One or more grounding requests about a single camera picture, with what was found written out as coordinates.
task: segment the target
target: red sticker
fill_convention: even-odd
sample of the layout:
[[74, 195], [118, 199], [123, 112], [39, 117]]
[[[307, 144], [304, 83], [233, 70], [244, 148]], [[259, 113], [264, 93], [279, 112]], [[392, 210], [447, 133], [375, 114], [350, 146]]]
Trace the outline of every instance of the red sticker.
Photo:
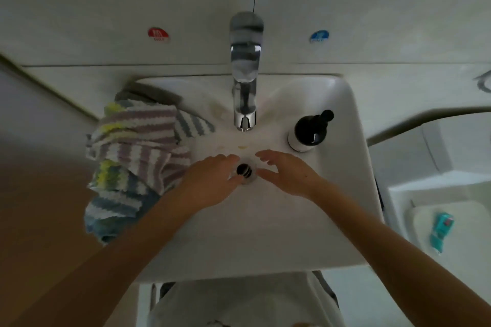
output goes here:
[[169, 34], [160, 27], [151, 27], [148, 29], [148, 36], [156, 41], [168, 41]]

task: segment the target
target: forearm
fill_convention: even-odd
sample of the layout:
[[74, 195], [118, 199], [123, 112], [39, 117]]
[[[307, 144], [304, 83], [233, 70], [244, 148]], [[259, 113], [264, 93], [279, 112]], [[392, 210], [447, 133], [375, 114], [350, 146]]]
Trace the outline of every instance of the forearm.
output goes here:
[[311, 200], [365, 257], [415, 326], [489, 325], [487, 303], [338, 188], [325, 182]]
[[166, 194], [136, 225], [58, 283], [13, 326], [102, 326], [141, 270], [191, 216]]

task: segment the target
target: blue sticker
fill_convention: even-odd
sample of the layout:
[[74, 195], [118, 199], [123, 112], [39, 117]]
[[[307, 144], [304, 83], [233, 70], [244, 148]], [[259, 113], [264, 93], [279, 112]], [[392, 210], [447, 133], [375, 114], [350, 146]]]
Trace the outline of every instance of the blue sticker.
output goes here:
[[329, 32], [327, 30], [319, 30], [310, 35], [310, 42], [317, 43], [329, 38]]

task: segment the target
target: left hand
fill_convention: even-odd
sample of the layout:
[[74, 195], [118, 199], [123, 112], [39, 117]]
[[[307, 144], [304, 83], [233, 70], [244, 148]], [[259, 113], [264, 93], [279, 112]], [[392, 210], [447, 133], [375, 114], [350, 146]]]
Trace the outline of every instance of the left hand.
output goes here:
[[234, 154], [220, 154], [196, 162], [189, 167], [181, 183], [168, 194], [174, 195], [190, 213], [219, 204], [243, 180], [240, 175], [229, 179], [234, 164], [239, 160]]

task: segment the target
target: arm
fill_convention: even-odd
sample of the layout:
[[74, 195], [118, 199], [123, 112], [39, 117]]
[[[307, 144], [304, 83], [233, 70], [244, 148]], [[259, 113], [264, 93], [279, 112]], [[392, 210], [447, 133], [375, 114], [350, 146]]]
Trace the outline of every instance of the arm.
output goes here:
[[278, 168], [278, 173], [258, 169], [257, 174], [286, 193], [303, 196], [319, 206], [365, 257], [415, 326], [491, 325], [491, 306], [432, 258], [363, 211], [304, 161], [272, 150], [256, 155]]
[[236, 155], [193, 164], [181, 184], [134, 226], [83, 263], [26, 310], [13, 327], [102, 326], [148, 262], [197, 211], [223, 201], [241, 183], [228, 179]]

